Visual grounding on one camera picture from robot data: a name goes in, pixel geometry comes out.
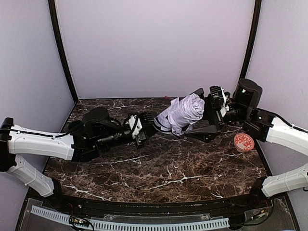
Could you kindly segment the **lavender folding umbrella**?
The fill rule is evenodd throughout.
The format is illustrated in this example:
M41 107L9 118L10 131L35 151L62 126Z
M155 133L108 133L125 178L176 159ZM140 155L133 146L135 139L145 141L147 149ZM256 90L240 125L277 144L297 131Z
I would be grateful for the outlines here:
M154 118L154 128L180 137L203 118L204 110L205 101L195 93L173 99L170 106Z

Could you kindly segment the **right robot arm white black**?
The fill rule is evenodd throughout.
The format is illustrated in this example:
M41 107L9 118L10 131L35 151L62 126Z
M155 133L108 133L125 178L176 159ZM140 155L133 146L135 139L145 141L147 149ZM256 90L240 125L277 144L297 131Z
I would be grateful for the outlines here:
M252 139L279 144L304 155L308 154L308 132L287 122L280 115L258 108L263 89L254 81L241 78L233 95L220 86L210 87L207 97L203 89L196 91L205 101L203 120L209 126L185 132L203 142L218 136L228 123L238 122ZM259 178L250 190L254 197L272 197L299 188L308 187L308 166L276 176Z

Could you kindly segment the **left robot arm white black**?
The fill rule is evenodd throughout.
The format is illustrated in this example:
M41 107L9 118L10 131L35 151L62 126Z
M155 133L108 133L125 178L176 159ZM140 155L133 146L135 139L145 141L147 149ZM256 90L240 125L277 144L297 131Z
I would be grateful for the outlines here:
M17 177L42 197L61 194L61 185L29 164L22 154L88 162L122 144L142 147L156 133L151 113L132 113L120 122L104 107L84 114L69 124L65 133L30 130L5 118L0 127L0 170Z

